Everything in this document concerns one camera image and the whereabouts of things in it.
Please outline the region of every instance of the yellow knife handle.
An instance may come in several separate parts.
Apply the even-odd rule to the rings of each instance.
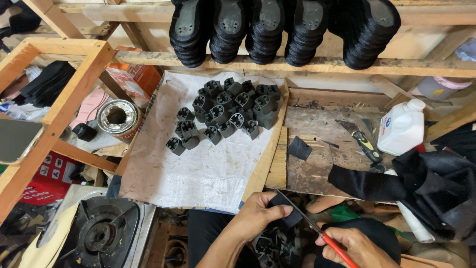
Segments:
[[[352,137],[357,141],[358,145],[365,153],[365,155],[372,161],[373,163],[380,163],[382,162],[382,156],[378,153],[378,151],[370,144],[368,139],[365,137],[362,131],[354,131]]]

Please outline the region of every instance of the scissors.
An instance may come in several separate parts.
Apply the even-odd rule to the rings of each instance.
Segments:
[[[291,202],[291,200],[289,200],[289,198],[287,196],[285,196],[281,191],[277,190],[278,193],[280,193],[289,203],[291,203],[291,205],[294,207],[295,210],[297,210],[301,216],[309,223],[309,227],[311,227],[311,229],[313,229],[314,231],[316,231],[319,236],[322,238],[322,240],[328,244],[343,260],[344,262],[346,262],[350,268],[360,268],[353,260],[351,260],[351,258],[344,252],[343,249],[341,249],[337,243],[332,239],[330,238],[328,235],[326,235],[326,233],[319,227],[317,227],[316,224],[314,224],[314,222],[312,222],[307,216],[306,214],[304,214],[293,202]]]

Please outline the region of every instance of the gas stove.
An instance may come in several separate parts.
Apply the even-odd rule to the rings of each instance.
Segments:
[[[56,268],[138,268],[148,258],[155,207],[125,199],[105,199],[106,189],[71,185],[41,247],[56,230],[59,215],[79,203],[76,217],[61,249]]]

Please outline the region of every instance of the red scissors handle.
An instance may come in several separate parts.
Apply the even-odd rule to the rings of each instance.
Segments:
[[[328,237],[326,233],[322,232],[322,240],[326,244],[328,244],[343,260],[346,262],[350,268],[360,268],[353,260],[350,259],[350,257],[342,250],[336,242]]]

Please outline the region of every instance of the smartphone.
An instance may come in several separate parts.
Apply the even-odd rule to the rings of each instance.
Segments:
[[[45,128],[42,122],[0,118],[0,164],[21,164]]]

